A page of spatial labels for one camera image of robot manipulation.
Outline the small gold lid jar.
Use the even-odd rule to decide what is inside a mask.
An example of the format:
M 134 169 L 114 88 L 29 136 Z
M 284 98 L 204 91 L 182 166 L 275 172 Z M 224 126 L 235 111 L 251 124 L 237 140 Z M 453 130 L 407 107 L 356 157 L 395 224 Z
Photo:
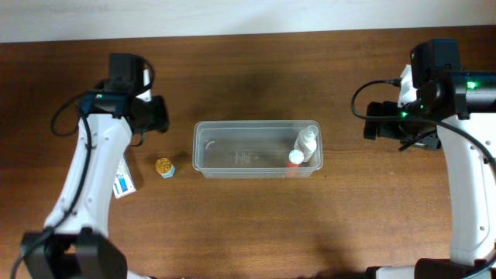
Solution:
M 167 158 L 160 158 L 155 164 L 156 172 L 162 178 L 169 178 L 174 176 L 175 166 Z

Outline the white medicine box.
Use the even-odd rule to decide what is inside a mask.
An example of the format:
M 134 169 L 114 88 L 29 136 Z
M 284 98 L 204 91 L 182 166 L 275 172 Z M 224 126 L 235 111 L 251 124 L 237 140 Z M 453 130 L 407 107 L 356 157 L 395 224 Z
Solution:
M 119 163 L 112 189 L 115 198 L 122 198 L 136 192 L 136 186 L 130 173 L 125 155 L 122 156 Z

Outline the white spray bottle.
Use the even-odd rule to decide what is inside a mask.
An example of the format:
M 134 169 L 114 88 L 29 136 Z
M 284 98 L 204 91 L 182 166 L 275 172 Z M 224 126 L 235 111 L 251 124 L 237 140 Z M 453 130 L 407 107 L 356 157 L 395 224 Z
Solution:
M 303 161 L 308 162 L 317 149 L 317 137 L 319 128 L 311 125 L 302 129 L 294 143 L 294 149 L 303 153 Z

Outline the orange tube white cap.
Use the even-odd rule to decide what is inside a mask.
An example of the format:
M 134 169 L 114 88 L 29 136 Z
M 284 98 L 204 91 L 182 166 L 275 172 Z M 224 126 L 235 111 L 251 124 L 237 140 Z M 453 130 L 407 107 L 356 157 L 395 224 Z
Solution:
M 299 165 L 303 162 L 304 160 L 304 154 L 300 150 L 292 150 L 289 155 L 288 155 L 288 163 L 287 163 L 287 170 L 286 170 L 286 176 L 287 177 L 294 177 L 296 174 L 296 168 L 299 167 Z

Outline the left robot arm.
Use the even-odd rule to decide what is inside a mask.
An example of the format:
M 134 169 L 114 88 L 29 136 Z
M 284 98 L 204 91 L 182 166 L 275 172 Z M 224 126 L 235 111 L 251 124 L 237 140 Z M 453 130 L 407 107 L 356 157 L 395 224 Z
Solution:
M 78 113 L 77 146 L 63 189 L 41 232 L 27 232 L 12 265 L 33 278 L 137 278 L 109 240 L 113 184 L 132 137 L 165 133 L 164 98 L 140 98 L 155 79 L 152 64 L 131 53 L 113 53 L 108 78 L 68 101 Z

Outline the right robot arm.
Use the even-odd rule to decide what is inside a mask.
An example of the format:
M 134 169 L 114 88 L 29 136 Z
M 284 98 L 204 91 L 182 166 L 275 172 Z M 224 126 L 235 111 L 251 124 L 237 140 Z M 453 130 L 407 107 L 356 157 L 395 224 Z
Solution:
M 441 150 L 452 210 L 449 258 L 405 267 L 369 267 L 365 278 L 493 278 L 495 276 L 495 73 L 468 71 L 458 42 L 415 46 L 400 78 L 397 102 L 371 102 L 363 136 L 398 140 L 400 150 Z

